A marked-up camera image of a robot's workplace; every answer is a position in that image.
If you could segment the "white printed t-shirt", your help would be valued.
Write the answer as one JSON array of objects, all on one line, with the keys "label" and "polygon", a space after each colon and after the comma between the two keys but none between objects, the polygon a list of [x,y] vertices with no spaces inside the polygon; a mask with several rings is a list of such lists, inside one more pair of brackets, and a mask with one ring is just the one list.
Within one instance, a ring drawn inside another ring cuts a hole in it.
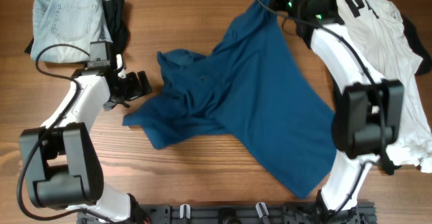
[{"label": "white printed t-shirt", "polygon": [[431,172],[431,129],[414,78],[421,57],[408,45],[402,16],[388,0],[336,0],[348,34],[366,60],[388,80],[404,86],[397,141],[387,147],[396,165],[414,165]]}]

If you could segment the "light blue denim jeans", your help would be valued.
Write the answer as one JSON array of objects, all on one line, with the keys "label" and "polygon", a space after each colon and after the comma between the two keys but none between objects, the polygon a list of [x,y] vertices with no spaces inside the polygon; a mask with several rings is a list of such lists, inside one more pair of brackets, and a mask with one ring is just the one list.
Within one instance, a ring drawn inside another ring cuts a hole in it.
[{"label": "light blue denim jeans", "polygon": [[32,60],[86,61],[91,42],[111,41],[103,0],[34,0]]}]

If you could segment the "blue polo shirt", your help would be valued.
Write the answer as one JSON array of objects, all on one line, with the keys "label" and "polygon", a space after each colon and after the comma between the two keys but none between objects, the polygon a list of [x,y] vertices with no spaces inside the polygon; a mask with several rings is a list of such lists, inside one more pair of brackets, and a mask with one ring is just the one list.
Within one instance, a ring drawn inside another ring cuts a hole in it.
[{"label": "blue polo shirt", "polygon": [[306,198],[333,165],[333,111],[298,69],[269,3],[256,0],[234,18],[209,55],[158,53],[162,90],[123,124],[141,127],[156,149],[232,134],[293,195]]}]

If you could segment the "black garment under jeans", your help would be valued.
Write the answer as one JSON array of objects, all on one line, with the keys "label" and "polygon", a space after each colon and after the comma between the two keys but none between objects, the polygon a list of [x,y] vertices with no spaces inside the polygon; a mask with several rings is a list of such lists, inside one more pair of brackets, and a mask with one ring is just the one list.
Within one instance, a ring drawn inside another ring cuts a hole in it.
[{"label": "black garment under jeans", "polygon": [[[33,30],[39,26],[49,2],[50,0],[34,0],[36,10],[33,10],[32,16]],[[130,31],[123,19],[124,3],[125,0],[103,0],[105,21],[116,53],[124,52],[130,37]]]}]

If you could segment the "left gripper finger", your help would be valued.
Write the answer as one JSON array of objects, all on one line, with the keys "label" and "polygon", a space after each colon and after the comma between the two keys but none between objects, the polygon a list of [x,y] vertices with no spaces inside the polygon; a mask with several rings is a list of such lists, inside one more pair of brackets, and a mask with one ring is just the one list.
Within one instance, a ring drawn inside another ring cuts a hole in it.
[{"label": "left gripper finger", "polygon": [[135,100],[142,96],[142,85],[135,72],[126,75],[126,100]]},{"label": "left gripper finger", "polygon": [[153,89],[150,85],[149,79],[146,76],[146,73],[144,71],[140,71],[137,73],[137,76],[141,85],[141,95],[146,96],[148,94],[151,94],[153,92]]}]

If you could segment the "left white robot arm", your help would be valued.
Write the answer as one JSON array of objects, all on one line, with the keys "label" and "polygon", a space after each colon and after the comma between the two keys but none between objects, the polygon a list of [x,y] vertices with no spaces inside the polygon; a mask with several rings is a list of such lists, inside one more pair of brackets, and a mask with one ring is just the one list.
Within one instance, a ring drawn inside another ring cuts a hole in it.
[{"label": "left white robot arm", "polygon": [[105,183],[90,139],[101,109],[128,107],[151,93],[149,81],[144,72],[125,72],[111,42],[91,42],[85,55],[83,68],[67,77],[70,89],[56,112],[42,126],[20,135],[18,206],[37,221],[80,213],[98,223],[150,223],[133,195]]}]

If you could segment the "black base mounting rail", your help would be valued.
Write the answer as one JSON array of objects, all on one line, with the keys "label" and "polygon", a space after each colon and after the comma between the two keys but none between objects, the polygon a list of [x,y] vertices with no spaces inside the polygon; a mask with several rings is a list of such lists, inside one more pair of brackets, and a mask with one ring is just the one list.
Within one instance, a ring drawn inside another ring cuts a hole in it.
[{"label": "black base mounting rail", "polygon": [[[181,206],[141,205],[149,216],[150,223],[156,224],[222,224],[222,223],[315,223],[318,217],[313,217],[313,204],[308,202],[287,202],[279,206],[266,206],[262,214],[257,210],[258,204],[252,206]],[[78,213],[76,223],[102,223],[90,215]],[[353,208],[351,212],[341,211],[338,217],[328,223],[368,223],[376,224],[377,216],[373,202],[363,202]]]}]

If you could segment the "black garment under white shirt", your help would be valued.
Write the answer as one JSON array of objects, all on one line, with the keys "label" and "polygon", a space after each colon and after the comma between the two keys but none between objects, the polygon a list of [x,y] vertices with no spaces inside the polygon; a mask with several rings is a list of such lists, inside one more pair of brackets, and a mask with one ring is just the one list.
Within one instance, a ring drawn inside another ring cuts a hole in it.
[{"label": "black garment under white shirt", "polygon": [[339,11],[348,34],[367,61],[386,78],[408,80],[431,69],[431,56],[414,24],[398,10]]}]

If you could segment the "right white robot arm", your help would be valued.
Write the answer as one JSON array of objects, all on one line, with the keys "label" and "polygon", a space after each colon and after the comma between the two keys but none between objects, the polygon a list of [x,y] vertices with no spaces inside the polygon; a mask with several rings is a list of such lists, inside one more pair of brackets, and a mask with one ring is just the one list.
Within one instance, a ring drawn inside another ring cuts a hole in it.
[{"label": "right white robot arm", "polygon": [[315,216],[322,222],[349,219],[359,209],[357,195],[369,169],[377,165],[388,175],[398,169],[387,147],[398,139],[404,87],[385,79],[356,49],[335,0],[271,0],[269,9],[296,23],[297,35],[331,74],[337,153]]}]

